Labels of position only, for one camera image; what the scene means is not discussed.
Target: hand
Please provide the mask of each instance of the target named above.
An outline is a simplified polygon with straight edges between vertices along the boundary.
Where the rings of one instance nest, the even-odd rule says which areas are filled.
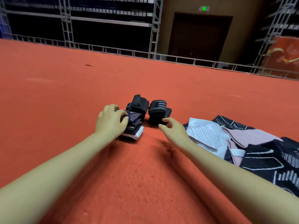
[[[126,129],[129,121],[127,113],[124,110],[118,110],[118,105],[106,105],[100,112],[95,125],[95,134],[113,141],[120,136]]]
[[[166,126],[159,124],[160,130],[165,134],[169,142],[178,148],[184,148],[188,143],[192,142],[189,138],[184,126],[173,118],[162,119],[167,122]]]

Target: left arm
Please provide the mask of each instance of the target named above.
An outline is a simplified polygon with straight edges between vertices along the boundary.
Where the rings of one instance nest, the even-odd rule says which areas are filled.
[[[104,108],[85,140],[1,188],[0,223],[38,223],[86,164],[125,131],[128,118],[120,118],[126,112],[116,108]]]

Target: right arm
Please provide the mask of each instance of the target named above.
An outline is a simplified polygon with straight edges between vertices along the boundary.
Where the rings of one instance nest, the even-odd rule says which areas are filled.
[[[263,178],[235,166],[192,142],[182,124],[173,118],[159,125],[167,139],[252,222],[299,222],[299,198]]]

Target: metal railing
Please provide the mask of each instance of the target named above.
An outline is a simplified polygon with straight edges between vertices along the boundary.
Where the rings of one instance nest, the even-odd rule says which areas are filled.
[[[24,35],[12,35],[12,37],[14,40],[38,43],[43,45],[52,45],[52,46],[67,47],[72,49],[90,50],[93,52],[101,52],[101,53],[121,55],[121,56],[130,56],[135,58],[153,59],[153,55],[151,53],[142,52],[142,51],[90,45],[90,44],[83,44],[77,42],[73,42],[69,44],[68,42],[65,41],[39,38],[39,37],[30,37]],[[299,72],[271,69],[271,68],[265,68],[261,66],[231,64],[231,63],[225,63],[219,61],[201,60],[201,59],[171,56],[171,55],[158,54],[158,53],[155,55],[155,60],[169,62],[169,63],[176,63],[176,64],[186,64],[186,65],[198,66],[198,67],[223,69],[223,70],[248,73],[248,74],[257,74],[257,75],[270,76],[275,78],[299,80]]]

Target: right hand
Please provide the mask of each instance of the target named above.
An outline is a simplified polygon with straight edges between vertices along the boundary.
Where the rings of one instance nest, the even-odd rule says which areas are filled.
[[[191,141],[184,126],[173,118],[162,119],[163,122],[167,122],[164,126],[159,124],[160,130],[165,134],[169,142],[173,143],[178,148],[186,147]]]

